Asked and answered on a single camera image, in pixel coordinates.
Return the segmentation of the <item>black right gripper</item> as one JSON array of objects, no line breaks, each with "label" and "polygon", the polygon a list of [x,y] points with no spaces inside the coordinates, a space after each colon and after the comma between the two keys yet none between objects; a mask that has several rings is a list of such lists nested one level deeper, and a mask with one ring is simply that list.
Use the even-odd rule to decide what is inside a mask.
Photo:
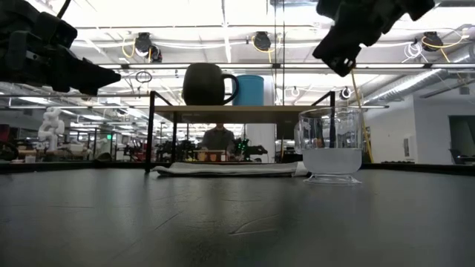
[{"label": "black right gripper", "polygon": [[434,7],[434,0],[319,0],[317,14],[334,24],[312,55],[345,77],[362,48],[374,45],[403,15],[416,21]]}]

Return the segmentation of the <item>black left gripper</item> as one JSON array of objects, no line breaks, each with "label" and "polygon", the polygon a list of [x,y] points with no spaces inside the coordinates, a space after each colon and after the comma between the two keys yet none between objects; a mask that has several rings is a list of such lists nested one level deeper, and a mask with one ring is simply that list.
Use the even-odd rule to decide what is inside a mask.
[{"label": "black left gripper", "polygon": [[99,88],[118,82],[111,69],[78,59],[70,50],[77,30],[62,20],[38,11],[26,0],[0,0],[0,82],[50,86],[54,91],[96,96]]}]

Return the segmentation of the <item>blue plastic cup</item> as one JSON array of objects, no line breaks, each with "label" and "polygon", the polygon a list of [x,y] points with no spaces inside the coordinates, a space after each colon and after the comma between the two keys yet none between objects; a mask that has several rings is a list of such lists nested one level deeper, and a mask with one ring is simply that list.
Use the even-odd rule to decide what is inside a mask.
[{"label": "blue plastic cup", "polygon": [[256,75],[237,77],[239,92],[232,100],[237,106],[262,106],[264,104],[264,78]]}]

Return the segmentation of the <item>black mug blue inside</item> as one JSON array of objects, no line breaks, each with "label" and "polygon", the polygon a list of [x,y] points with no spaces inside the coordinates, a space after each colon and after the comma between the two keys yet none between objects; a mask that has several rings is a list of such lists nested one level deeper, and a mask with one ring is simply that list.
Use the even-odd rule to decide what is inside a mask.
[{"label": "black mug blue inside", "polygon": [[[224,99],[225,79],[234,81],[235,90],[228,99]],[[182,98],[187,105],[225,105],[239,93],[240,84],[236,76],[224,73],[212,63],[192,63],[183,80]]]}]

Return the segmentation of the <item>clear plastic cup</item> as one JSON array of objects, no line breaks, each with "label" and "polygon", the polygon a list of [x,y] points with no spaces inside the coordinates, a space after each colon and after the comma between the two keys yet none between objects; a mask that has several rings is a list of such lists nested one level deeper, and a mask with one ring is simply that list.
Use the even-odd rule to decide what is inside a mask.
[{"label": "clear plastic cup", "polygon": [[363,125],[359,108],[329,107],[303,111],[295,126],[295,151],[310,172],[305,182],[357,185],[362,165]]}]

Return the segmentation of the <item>white robot figure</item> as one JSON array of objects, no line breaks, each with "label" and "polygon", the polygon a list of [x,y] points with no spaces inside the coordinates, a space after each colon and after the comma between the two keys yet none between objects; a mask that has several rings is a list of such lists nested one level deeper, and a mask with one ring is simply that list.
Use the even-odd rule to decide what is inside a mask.
[{"label": "white robot figure", "polygon": [[48,151],[55,151],[58,137],[65,132],[65,123],[59,118],[62,113],[60,108],[49,107],[43,114],[43,122],[38,130],[40,141],[48,141]]}]

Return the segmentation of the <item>person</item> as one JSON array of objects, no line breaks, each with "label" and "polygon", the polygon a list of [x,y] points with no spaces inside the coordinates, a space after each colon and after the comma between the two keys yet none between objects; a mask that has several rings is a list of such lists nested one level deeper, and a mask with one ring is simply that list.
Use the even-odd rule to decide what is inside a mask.
[{"label": "person", "polygon": [[217,123],[212,129],[203,135],[201,148],[203,150],[221,150],[226,152],[226,158],[232,158],[235,136],[232,131],[226,129],[223,123]]}]

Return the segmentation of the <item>grey folded cloth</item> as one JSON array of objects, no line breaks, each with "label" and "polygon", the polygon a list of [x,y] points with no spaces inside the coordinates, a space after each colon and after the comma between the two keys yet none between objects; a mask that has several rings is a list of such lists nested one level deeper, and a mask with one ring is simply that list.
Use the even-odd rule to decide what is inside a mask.
[{"label": "grey folded cloth", "polygon": [[169,167],[157,166],[151,171],[170,177],[305,177],[309,173],[302,162],[266,164],[176,162]]}]

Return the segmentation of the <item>silver ventilation duct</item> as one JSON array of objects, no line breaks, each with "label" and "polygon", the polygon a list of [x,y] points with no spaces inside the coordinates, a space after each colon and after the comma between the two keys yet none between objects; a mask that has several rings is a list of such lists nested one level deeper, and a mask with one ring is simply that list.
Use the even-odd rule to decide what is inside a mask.
[{"label": "silver ventilation duct", "polygon": [[451,54],[451,61],[427,63],[429,68],[415,75],[404,76],[385,85],[364,98],[364,104],[375,105],[380,102],[392,102],[408,94],[424,89],[429,85],[445,80],[460,70],[459,66],[475,68],[475,44],[468,44]]}]

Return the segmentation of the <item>white wall box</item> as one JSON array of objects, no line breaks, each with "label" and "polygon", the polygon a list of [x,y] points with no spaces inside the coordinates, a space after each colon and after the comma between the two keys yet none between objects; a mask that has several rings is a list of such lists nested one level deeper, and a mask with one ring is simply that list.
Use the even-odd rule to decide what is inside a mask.
[{"label": "white wall box", "polygon": [[416,138],[414,135],[405,136],[403,139],[404,157],[415,161],[417,158]]}]

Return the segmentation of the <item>wooden shelf black metal frame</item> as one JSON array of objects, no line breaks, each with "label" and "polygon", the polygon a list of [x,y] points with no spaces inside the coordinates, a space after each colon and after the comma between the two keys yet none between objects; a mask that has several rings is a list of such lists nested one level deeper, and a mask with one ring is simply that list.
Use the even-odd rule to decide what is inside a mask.
[{"label": "wooden shelf black metal frame", "polygon": [[181,105],[173,106],[170,102],[155,105],[157,98],[164,99],[156,91],[149,96],[149,115],[147,149],[145,152],[145,170],[151,171],[154,164],[151,159],[151,149],[154,132],[154,116],[160,115],[172,122],[171,159],[177,160],[177,125],[179,123],[214,123],[232,124],[274,124],[275,136],[279,139],[294,136],[294,127],[298,122],[298,114],[318,107],[318,104],[328,99],[330,107],[335,107],[335,92],[329,91],[311,105],[264,105],[264,106],[232,106],[232,105]]}]

